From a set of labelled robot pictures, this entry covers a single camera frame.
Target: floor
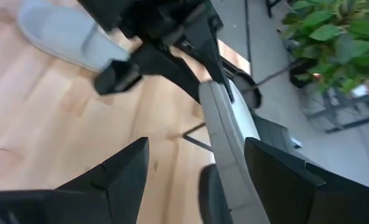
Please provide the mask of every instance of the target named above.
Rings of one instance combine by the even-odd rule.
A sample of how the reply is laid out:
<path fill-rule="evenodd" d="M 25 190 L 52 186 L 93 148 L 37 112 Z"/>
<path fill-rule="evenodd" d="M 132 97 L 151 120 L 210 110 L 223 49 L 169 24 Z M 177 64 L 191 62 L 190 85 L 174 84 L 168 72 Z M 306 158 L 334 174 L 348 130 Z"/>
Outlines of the floor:
<path fill-rule="evenodd" d="M 281 36 L 276 32 L 287 6 L 273 9 L 273 18 L 266 13 L 264 0 L 248 0 L 250 51 L 253 78 L 257 82 L 288 64 Z M 313 86 L 307 95 L 314 97 Z M 291 136 L 303 143 L 301 154 L 326 169 L 369 186 L 369 124 L 334 134 L 320 131 L 331 125 L 324 118 L 309 122 L 304 113 L 320 110 L 321 105 L 309 100 L 301 103 L 304 91 L 297 91 L 289 82 L 288 74 L 277 77 L 261 87 L 263 105 L 256 113 L 289 129 Z M 365 116 L 347 110 L 340 115 L 343 121 Z"/>
<path fill-rule="evenodd" d="M 212 4 L 224 24 L 218 38 L 249 60 L 245 0 L 216 0 Z"/>
<path fill-rule="evenodd" d="M 132 47 L 119 34 L 112 38 Z M 219 46 L 249 71 L 243 57 Z M 176 55 L 201 80 L 208 77 L 197 62 Z M 94 75 L 31 46 L 14 16 L 0 10 L 0 190 L 58 187 L 147 136 L 149 173 L 138 223 L 201 223 L 198 177 L 213 155 L 179 137 L 203 121 L 199 105 L 161 77 L 147 77 L 129 93 L 99 97 L 90 83 Z M 204 129 L 192 136 L 208 143 Z"/>

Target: wooden floor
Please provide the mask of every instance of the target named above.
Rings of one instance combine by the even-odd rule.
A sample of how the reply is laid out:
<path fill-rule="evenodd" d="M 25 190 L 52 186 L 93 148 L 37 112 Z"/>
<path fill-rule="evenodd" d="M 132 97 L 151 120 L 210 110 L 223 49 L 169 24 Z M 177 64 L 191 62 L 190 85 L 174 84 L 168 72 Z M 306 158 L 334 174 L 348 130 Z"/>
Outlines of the wooden floor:
<path fill-rule="evenodd" d="M 119 34 L 113 39 L 132 47 Z M 220 50 L 249 69 L 225 44 Z M 200 79 L 208 77 L 186 59 Z M 91 86 L 94 75 L 31 46 L 15 20 L 0 12 L 0 190 L 58 187 L 148 136 L 149 173 L 138 223 L 201 223 L 197 182 L 213 155 L 178 138 L 202 122 L 199 105 L 161 77 L 147 77 L 129 93 L 99 97 Z M 206 130 L 194 137 L 208 142 Z"/>

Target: green leaf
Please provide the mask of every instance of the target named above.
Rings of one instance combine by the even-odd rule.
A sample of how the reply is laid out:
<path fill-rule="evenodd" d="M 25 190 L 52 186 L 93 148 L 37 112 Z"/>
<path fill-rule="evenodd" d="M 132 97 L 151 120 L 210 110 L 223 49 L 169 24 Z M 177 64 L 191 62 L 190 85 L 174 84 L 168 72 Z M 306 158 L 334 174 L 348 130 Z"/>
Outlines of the green leaf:
<path fill-rule="evenodd" d="M 364 19 L 355 19 L 350 23 L 349 31 L 369 35 L 369 21 Z"/>
<path fill-rule="evenodd" d="M 320 48 L 318 45 L 311 45 L 304 48 L 302 57 L 304 58 L 319 58 Z"/>
<path fill-rule="evenodd" d="M 308 1 L 297 1 L 292 6 L 292 8 L 296 10 L 296 9 L 302 9 L 304 7 L 307 7 L 307 6 L 312 6 L 312 4 Z"/>
<path fill-rule="evenodd" d="M 334 52 L 334 49 L 332 48 L 331 45 L 332 44 L 323 45 L 321 47 L 321 54 L 320 54 L 320 57 L 319 57 L 319 60 L 321 62 L 328 63 L 333 58 L 335 58 L 335 52 Z"/>
<path fill-rule="evenodd" d="M 310 37 L 313 38 L 314 40 L 326 41 L 338 35 L 339 32 L 340 32 L 339 27 L 328 24 L 328 25 L 323 25 L 319 27 L 318 29 L 316 29 L 310 35 Z"/>
<path fill-rule="evenodd" d="M 314 25 L 314 26 L 308 26 L 308 27 L 300 27 L 299 28 L 299 32 L 301 32 L 303 35 L 305 36 L 309 36 L 311 33 L 313 33 L 319 26 L 318 25 Z"/>
<path fill-rule="evenodd" d="M 312 12 L 304 19 L 303 26 L 307 27 L 319 24 L 320 22 L 324 22 L 327 19 L 330 19 L 332 16 L 332 12 L 328 10 Z"/>
<path fill-rule="evenodd" d="M 351 15 L 352 19 L 363 19 L 367 16 L 367 13 L 363 10 L 359 10 Z"/>
<path fill-rule="evenodd" d="M 319 82 L 319 85 L 317 86 L 317 91 L 319 93 L 323 93 L 329 89 L 329 86 L 323 82 Z"/>
<path fill-rule="evenodd" d="M 360 74 L 362 74 L 362 73 L 360 73 L 360 72 L 356 69 L 356 66 L 355 66 L 355 65 L 353 65 L 353 64 L 349 64 L 349 65 L 347 65 L 345 68 L 346 68 L 346 77 L 352 77 L 352 78 L 354 78 L 354 77 L 357 77 L 357 76 L 359 76 Z"/>
<path fill-rule="evenodd" d="M 310 69 L 308 72 L 311 74 L 317 73 L 323 76 L 330 75 L 335 71 L 335 65 L 329 63 L 319 63 L 314 68 Z"/>
<path fill-rule="evenodd" d="M 317 4 L 332 2 L 331 0 L 310 0 L 310 1 L 314 2 L 314 3 L 317 3 Z"/>
<path fill-rule="evenodd" d="M 295 58 L 301 58 L 302 55 L 303 55 L 303 51 L 304 51 L 304 48 L 302 47 L 299 47 L 297 49 L 295 49 L 292 53 L 292 55 L 295 57 Z"/>
<path fill-rule="evenodd" d="M 300 24 L 292 24 L 290 25 L 284 32 L 283 32 L 283 37 L 284 38 L 290 38 L 290 36 L 292 36 L 295 31 L 299 28 Z"/>
<path fill-rule="evenodd" d="M 305 45 L 309 41 L 310 38 L 306 35 L 303 35 L 302 33 L 300 33 L 297 30 L 297 31 L 295 31 L 292 39 L 298 41 L 300 43 L 300 45 Z"/>
<path fill-rule="evenodd" d="M 333 82 L 337 81 L 340 78 L 346 77 L 346 74 L 346 68 L 344 66 L 339 67 L 338 69 L 336 69 L 334 74 L 332 74 L 332 78 L 329 81 L 330 84 L 333 84 Z"/>
<path fill-rule="evenodd" d="M 296 78 L 300 81 L 308 81 L 312 78 L 312 75 L 305 73 L 305 74 L 301 74 L 301 75 L 296 75 Z"/>
<path fill-rule="evenodd" d="M 345 64 L 369 51 L 369 42 L 354 40 L 351 35 L 342 34 L 335 42 L 335 54 L 339 63 Z"/>
<path fill-rule="evenodd" d="M 341 82 L 342 90 L 345 93 L 350 92 L 352 89 L 356 88 L 359 83 L 356 80 L 352 80 L 351 78 L 346 78 Z"/>
<path fill-rule="evenodd" d="M 353 62 L 358 65 L 369 65 L 369 55 L 363 55 L 361 57 L 357 57 L 353 60 Z"/>
<path fill-rule="evenodd" d="M 283 24 L 284 25 L 291 25 L 294 23 L 297 23 L 298 21 L 300 21 L 300 17 L 298 14 L 296 14 L 295 12 L 290 12 L 288 14 L 286 14 L 285 18 L 283 19 Z"/>

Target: gray slipper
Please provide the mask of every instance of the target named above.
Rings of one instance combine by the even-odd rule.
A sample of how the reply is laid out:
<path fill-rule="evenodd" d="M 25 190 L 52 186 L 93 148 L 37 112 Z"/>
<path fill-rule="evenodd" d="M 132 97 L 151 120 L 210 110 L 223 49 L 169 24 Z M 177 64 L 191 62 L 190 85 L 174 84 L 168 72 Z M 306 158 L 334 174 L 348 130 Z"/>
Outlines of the gray slipper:
<path fill-rule="evenodd" d="M 19 9 L 18 25 L 37 48 L 94 72 L 129 53 L 98 31 L 89 15 L 48 1 L 28 0 Z"/>

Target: plant pot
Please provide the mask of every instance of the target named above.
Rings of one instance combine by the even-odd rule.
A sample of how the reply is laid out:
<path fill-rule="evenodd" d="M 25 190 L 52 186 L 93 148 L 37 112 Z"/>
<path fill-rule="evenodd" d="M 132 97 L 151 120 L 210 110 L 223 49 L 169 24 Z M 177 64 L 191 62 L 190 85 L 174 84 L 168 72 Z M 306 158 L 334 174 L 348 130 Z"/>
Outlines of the plant pot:
<path fill-rule="evenodd" d="M 300 80 L 297 78 L 298 75 L 302 75 L 307 73 L 307 71 L 314 66 L 316 66 L 318 63 L 317 60 L 314 59 L 307 59 L 304 63 L 292 68 L 289 71 L 289 81 L 296 86 L 296 88 L 303 88 L 307 86 L 308 84 L 312 83 L 312 80 Z"/>

